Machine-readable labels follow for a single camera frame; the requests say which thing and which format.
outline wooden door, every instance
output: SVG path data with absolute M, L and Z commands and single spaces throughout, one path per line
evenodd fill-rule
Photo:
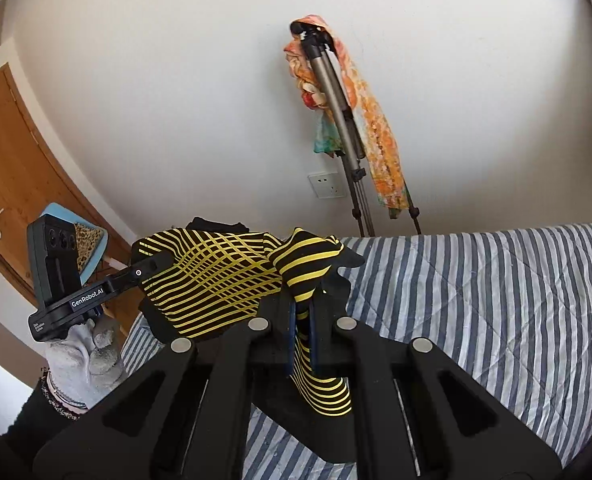
M 48 149 L 8 66 L 0 69 L 0 272 L 35 304 L 27 253 L 27 225 L 51 202 L 109 232 L 106 254 L 128 263 L 130 247 L 80 193 Z M 131 309 L 129 318 L 137 310 Z

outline wall outlet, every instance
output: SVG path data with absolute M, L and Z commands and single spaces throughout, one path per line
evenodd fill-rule
M 318 198 L 340 198 L 346 196 L 343 179 L 338 173 L 320 173 L 308 177 Z

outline tripod leg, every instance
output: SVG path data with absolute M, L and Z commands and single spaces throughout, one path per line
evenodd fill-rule
M 347 155 L 338 155 L 343 161 L 343 170 L 345 170 L 345 177 L 347 179 L 347 186 L 349 187 L 349 195 L 351 196 L 351 216 L 356 218 L 358 222 L 358 229 L 361 232 L 361 237 L 364 237 L 365 231 L 362 227 L 362 213 L 361 213 L 361 206 L 358 202 L 358 195 L 356 194 L 356 183 L 353 181 L 351 177 L 351 168 L 349 168 L 349 164 L 347 162 Z
M 420 209 L 413 205 L 412 196 L 409 194 L 409 189 L 407 189 L 407 185 L 405 185 L 405 192 L 407 193 L 407 203 L 409 203 L 409 216 L 413 220 L 413 226 L 416 229 L 416 234 L 421 235 L 423 233 L 420 231 L 420 224 L 418 223 Z
M 329 54 L 327 54 L 326 50 L 322 50 L 320 52 L 321 57 L 320 59 L 323 61 L 323 66 L 325 70 L 329 74 L 329 82 L 333 88 L 333 99 L 337 100 L 337 106 L 340 107 L 342 111 L 343 118 L 345 119 L 344 123 L 346 125 L 346 129 L 348 130 L 348 137 L 351 139 L 351 143 L 353 145 L 353 150 L 356 153 L 356 158 L 361 159 L 365 158 L 365 150 L 362 147 L 362 140 L 361 136 L 358 133 L 358 127 L 356 127 L 356 122 L 353 118 L 353 112 L 351 111 L 351 107 L 345 98 L 345 93 L 340 85 L 340 81 L 338 80 L 338 76 L 336 75 L 335 70 L 333 69 L 333 65 L 331 60 L 329 59 Z
M 374 224 L 371 220 L 371 211 L 369 209 L 369 202 L 367 202 L 367 195 L 365 194 L 365 188 L 362 185 L 362 180 L 356 182 L 356 189 L 358 195 L 358 201 L 361 204 L 361 208 L 364 211 L 365 216 L 365 227 L 367 228 L 367 236 L 374 237 L 376 233 L 374 231 Z

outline blue chair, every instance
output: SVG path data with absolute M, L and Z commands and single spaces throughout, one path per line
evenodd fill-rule
M 86 225 L 87 227 L 90 227 L 92 229 L 102 230 L 102 238 L 98 243 L 98 247 L 95 248 L 95 251 L 93 251 L 93 254 L 89 258 L 89 261 L 87 261 L 87 264 L 84 266 L 84 269 L 82 269 L 82 271 L 80 272 L 80 284 L 82 285 L 83 283 L 86 283 L 87 280 L 91 278 L 93 271 L 100 263 L 102 255 L 104 254 L 105 249 L 107 248 L 107 241 L 109 240 L 107 230 L 103 229 L 102 227 L 93 225 L 91 222 L 88 222 L 84 218 L 78 216 L 73 211 L 69 211 L 69 209 L 67 209 L 66 207 L 63 207 L 60 204 L 56 204 L 54 202 L 49 204 L 40 216 L 44 215 L 55 216 L 56 218 L 60 218 L 61 220 L 64 220 L 66 222 L 71 222 L 72 224 L 78 223 Z

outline bed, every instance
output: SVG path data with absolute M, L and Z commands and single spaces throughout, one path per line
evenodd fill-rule
M 352 317 L 387 338 L 428 337 L 575 462 L 592 436 L 592 224 L 343 243 L 365 256 L 339 271 Z M 162 346 L 140 316 L 128 373 Z M 244 478 L 346 479 L 355 466 L 324 462 L 255 408 Z

